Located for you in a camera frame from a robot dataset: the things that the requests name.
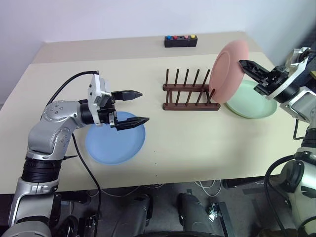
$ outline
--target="beige tabletop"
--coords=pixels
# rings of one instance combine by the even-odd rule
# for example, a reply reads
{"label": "beige tabletop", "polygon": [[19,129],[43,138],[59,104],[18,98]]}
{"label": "beige tabletop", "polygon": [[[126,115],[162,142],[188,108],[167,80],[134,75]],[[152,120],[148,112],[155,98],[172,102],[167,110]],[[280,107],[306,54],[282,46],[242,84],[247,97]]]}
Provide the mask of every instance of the beige tabletop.
{"label": "beige tabletop", "polygon": [[[205,40],[212,39],[212,35],[216,40],[207,47]],[[171,79],[176,69],[180,69],[179,83],[184,79],[187,68],[190,69],[188,83],[193,82],[196,70],[200,69],[198,80],[202,82],[218,52],[231,40],[246,39],[250,45],[249,59],[269,70],[274,67],[244,33],[212,35],[201,36],[196,49],[168,51],[162,45],[153,43],[152,54],[148,51],[148,45],[146,52],[139,52],[141,49],[126,52],[129,39],[118,40],[117,45],[113,42],[115,40],[108,40],[111,47],[107,50],[116,52],[116,57],[112,59],[106,52],[106,40],[96,44],[87,41],[86,47],[84,41],[45,45],[0,111],[0,193],[15,191],[17,178],[23,170],[28,133],[38,122],[49,98],[66,79],[88,70],[99,70],[100,76],[110,81],[112,91],[132,89],[143,93],[142,97],[132,101],[117,101],[117,111],[150,117],[145,124],[143,148],[133,159],[120,165],[108,166],[95,162],[84,145],[89,126],[75,131],[79,149],[102,188],[262,176],[272,162],[295,153],[300,141],[292,139],[294,119],[280,108],[263,119],[239,117],[225,105],[216,112],[162,109],[166,68],[170,69]],[[138,43],[142,40],[149,44],[148,41],[156,42],[158,38],[139,38]],[[94,58],[93,53],[98,51],[94,46],[100,47],[100,44],[100,50],[106,56],[102,58],[95,53]],[[73,58],[71,52],[76,48],[79,51],[84,48],[85,53]],[[89,75],[76,79],[57,99],[77,101],[87,98],[90,80]],[[180,100],[185,98],[185,93],[182,93]],[[301,125],[298,133],[304,134],[305,129],[306,125]],[[76,155],[72,142],[67,155]],[[95,189],[78,158],[64,161],[59,177],[60,191]]]}

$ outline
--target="floor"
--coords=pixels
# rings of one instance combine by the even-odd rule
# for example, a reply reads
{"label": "floor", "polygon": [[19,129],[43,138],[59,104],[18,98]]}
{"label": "floor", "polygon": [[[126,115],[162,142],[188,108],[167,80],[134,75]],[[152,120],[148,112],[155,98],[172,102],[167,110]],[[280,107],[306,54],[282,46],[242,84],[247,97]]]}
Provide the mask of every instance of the floor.
{"label": "floor", "polygon": [[[211,181],[203,182],[204,186],[209,186]],[[219,181],[211,189],[207,189],[210,194],[217,192]],[[135,187],[107,189],[108,193],[114,195],[124,195],[132,191]],[[122,214],[124,207],[138,194],[151,194],[154,198],[153,217],[146,228],[146,232],[156,232],[163,230],[182,230],[178,220],[176,198],[179,193],[192,190],[192,193],[200,200],[205,208],[211,202],[224,201],[227,205],[232,225],[237,237],[255,237],[260,229],[279,229],[272,212],[270,211],[263,192],[263,185],[251,183],[237,188],[226,190],[221,189],[217,197],[208,197],[203,190],[194,182],[165,184],[157,189],[149,189],[141,186],[137,191],[127,197],[110,197],[102,194],[102,219],[99,222],[99,236],[111,236],[115,223]],[[286,228],[293,228],[289,207],[284,200],[271,191],[274,205]],[[91,198],[89,205],[75,203],[72,214],[81,217],[84,214],[94,212],[97,208],[98,196]],[[62,206],[61,220],[69,215],[69,205]],[[222,235],[219,219],[212,223],[214,234]]]}

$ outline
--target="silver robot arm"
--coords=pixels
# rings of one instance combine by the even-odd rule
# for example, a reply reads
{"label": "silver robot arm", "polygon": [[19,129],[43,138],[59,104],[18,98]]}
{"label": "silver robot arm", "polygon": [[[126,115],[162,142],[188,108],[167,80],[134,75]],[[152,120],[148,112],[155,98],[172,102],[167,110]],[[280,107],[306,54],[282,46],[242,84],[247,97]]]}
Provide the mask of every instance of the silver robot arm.
{"label": "silver robot arm", "polygon": [[117,130],[141,125],[149,118],[135,117],[118,121],[115,100],[132,100],[137,91],[110,92],[109,83],[94,74],[88,88],[88,100],[55,101],[47,105],[40,121],[28,137],[26,161],[13,198],[9,226],[3,237],[50,237],[48,227],[59,171],[75,129],[103,123]]}
{"label": "silver robot arm", "polygon": [[285,66],[271,72],[253,61],[240,60],[244,72],[258,82],[254,90],[277,100],[295,119],[310,124],[294,160],[284,166],[279,176],[270,179],[290,201],[297,229],[303,228],[308,235],[316,233],[316,220],[312,220],[316,214],[316,94],[293,82],[305,70],[309,53],[310,48],[295,49]]}

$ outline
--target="wire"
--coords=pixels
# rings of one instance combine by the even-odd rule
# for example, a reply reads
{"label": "wire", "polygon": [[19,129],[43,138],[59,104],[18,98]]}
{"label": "wire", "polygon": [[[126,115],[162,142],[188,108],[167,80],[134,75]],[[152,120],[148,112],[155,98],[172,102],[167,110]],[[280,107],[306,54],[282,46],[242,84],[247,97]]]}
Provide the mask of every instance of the wire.
{"label": "wire", "polygon": [[89,167],[87,166],[87,164],[84,162],[81,153],[79,151],[78,145],[77,145],[77,141],[76,138],[74,136],[74,134],[72,134],[73,140],[74,140],[74,145],[76,148],[76,151],[78,153],[78,156],[83,164],[83,166],[85,167],[85,169],[88,171],[89,175],[91,176],[92,180],[94,181],[95,185],[98,188],[98,193],[99,193],[99,202],[98,202],[98,210],[97,210],[97,220],[95,222],[95,230],[94,230],[94,237],[97,237],[97,230],[98,230],[98,222],[99,222],[99,217],[100,217],[100,210],[101,210],[101,188],[100,185],[98,183],[98,181],[95,179],[94,175],[92,174],[92,172],[90,171]]}
{"label": "wire", "polygon": [[69,202],[69,215],[71,216],[75,209],[75,203],[73,201]]}
{"label": "wire", "polygon": [[160,187],[162,187],[164,184],[153,184],[155,187],[150,187],[150,186],[147,186],[147,185],[143,185],[145,188],[148,188],[148,189],[158,189]]}
{"label": "wire", "polygon": [[294,139],[295,141],[301,140],[301,139],[304,138],[304,137],[296,137],[297,128],[298,128],[298,120],[296,119],[296,120],[295,120],[294,133],[293,133],[293,139]]}
{"label": "wire", "polygon": [[[197,181],[194,181],[195,182],[195,184],[196,185],[198,185],[200,188],[202,188],[202,186],[200,185],[200,184],[198,184],[198,182]],[[212,188],[213,187],[213,185],[215,184],[215,180],[213,180],[213,182],[212,182],[212,184],[210,185],[210,186],[203,186],[205,189],[209,189],[209,188]]]}
{"label": "wire", "polygon": [[90,191],[91,191],[91,190],[88,191],[88,196],[91,197],[91,198],[92,198],[92,197],[95,197],[95,196],[97,196],[97,195],[99,194],[99,191],[97,191],[95,194],[90,195],[90,194],[89,194]]}
{"label": "wire", "polygon": [[124,198],[124,197],[127,197],[128,195],[132,194],[133,192],[135,192],[137,189],[139,189],[140,186],[136,187],[135,189],[133,189],[132,191],[130,191],[129,193],[127,194],[124,194],[124,195],[114,195],[114,194],[110,194],[110,193],[107,193],[106,191],[102,190],[101,189],[101,192],[105,193],[106,195],[109,195],[111,197],[115,197],[115,198]]}
{"label": "wire", "polygon": [[280,164],[285,163],[285,162],[287,162],[287,161],[290,161],[290,160],[292,160],[293,158],[294,158],[294,156],[293,156],[293,155],[290,155],[290,156],[286,156],[286,157],[283,157],[283,158],[278,159],[277,161],[275,161],[275,162],[268,168],[268,170],[267,170],[267,172],[266,172],[266,175],[265,175],[265,178],[264,178],[264,189],[265,189],[265,194],[266,194],[266,198],[267,198],[268,204],[269,204],[269,206],[270,206],[270,208],[271,208],[271,210],[272,210],[272,212],[273,212],[273,214],[274,214],[274,217],[275,217],[275,219],[276,219],[277,224],[280,226],[281,231],[283,232],[283,235],[284,235],[285,237],[288,237],[288,234],[287,234],[287,232],[285,231],[285,228],[284,228],[284,226],[283,226],[283,224],[282,224],[282,222],[281,222],[279,216],[277,215],[277,211],[275,210],[275,208],[274,208],[273,205],[272,205],[271,197],[270,197],[269,191],[268,191],[268,185],[269,185],[270,187],[272,187],[272,185],[271,185],[271,183],[270,183],[270,180],[269,180],[269,177],[270,177],[272,171],[273,171],[277,166],[279,166]]}
{"label": "wire", "polygon": [[219,184],[220,184],[220,186],[219,186],[219,190],[217,191],[217,193],[216,194],[213,194],[213,195],[211,195],[211,194],[209,194],[207,191],[206,191],[206,189],[205,189],[205,187],[203,186],[203,184],[202,184],[202,182],[201,181],[199,181],[199,187],[201,187],[202,189],[203,189],[203,191],[206,193],[206,195],[208,195],[209,197],[216,197],[219,193],[220,193],[220,191],[221,191],[221,189],[222,189],[222,181],[221,180],[219,180]]}
{"label": "wire", "polygon": [[69,84],[73,79],[76,79],[77,77],[80,77],[80,76],[86,75],[86,74],[97,74],[97,75],[99,75],[99,72],[97,72],[97,71],[86,71],[86,72],[81,72],[81,73],[78,73],[78,74],[72,76],[72,77],[69,78],[67,81],[65,81],[64,84],[62,84],[62,85],[60,86],[60,88],[53,94],[53,96],[52,96],[52,97],[50,98],[50,100],[48,101],[47,105],[49,105],[51,102],[53,102],[54,99],[57,97],[57,95],[58,95],[58,94],[65,88],[65,86],[66,86],[67,84]]}
{"label": "wire", "polygon": [[297,232],[303,231],[305,225],[306,225],[307,223],[313,221],[313,220],[316,220],[316,216],[312,216],[312,217],[306,219],[305,221],[303,221],[303,222],[300,224],[300,227],[297,229]]}

